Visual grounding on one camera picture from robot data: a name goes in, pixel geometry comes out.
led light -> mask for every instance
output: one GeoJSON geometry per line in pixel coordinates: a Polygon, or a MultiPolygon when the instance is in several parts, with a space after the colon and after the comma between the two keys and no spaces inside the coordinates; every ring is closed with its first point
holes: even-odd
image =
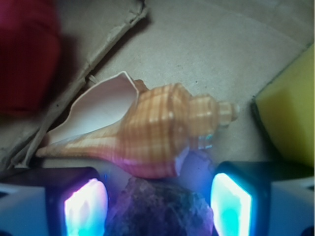
{"type": "Polygon", "coordinates": [[[104,184],[91,179],[64,202],[68,236],[102,236],[105,232],[108,197],[104,184]]]}
{"type": "Polygon", "coordinates": [[[220,236],[250,234],[252,196],[224,173],[217,174],[213,179],[211,208],[220,236]]]}

red cloth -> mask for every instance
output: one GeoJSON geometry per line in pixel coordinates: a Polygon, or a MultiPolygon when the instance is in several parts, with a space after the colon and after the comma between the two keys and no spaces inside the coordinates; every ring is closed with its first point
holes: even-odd
{"type": "Polygon", "coordinates": [[[0,0],[0,113],[37,111],[60,53],[53,1],[0,0]]]}

sponge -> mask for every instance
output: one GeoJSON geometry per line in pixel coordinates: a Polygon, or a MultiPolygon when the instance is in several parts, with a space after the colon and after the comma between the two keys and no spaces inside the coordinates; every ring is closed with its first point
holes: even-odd
{"type": "Polygon", "coordinates": [[[263,88],[253,105],[281,155],[314,167],[314,44],[263,88]]]}

rock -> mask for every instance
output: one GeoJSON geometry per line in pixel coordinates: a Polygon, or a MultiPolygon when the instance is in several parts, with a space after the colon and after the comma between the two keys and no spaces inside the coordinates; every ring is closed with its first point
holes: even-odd
{"type": "Polygon", "coordinates": [[[110,208],[105,236],[211,236],[213,212],[201,194],[130,178],[110,208]]]}

seashell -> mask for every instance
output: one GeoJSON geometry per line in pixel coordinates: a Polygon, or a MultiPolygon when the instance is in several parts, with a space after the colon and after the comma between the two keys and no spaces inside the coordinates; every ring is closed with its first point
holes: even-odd
{"type": "Polygon", "coordinates": [[[239,113],[237,105],[192,96],[180,83],[135,88],[136,99],[120,121],[42,147],[36,156],[100,158],[137,177],[175,177],[189,149],[209,148],[217,128],[239,113]]]}

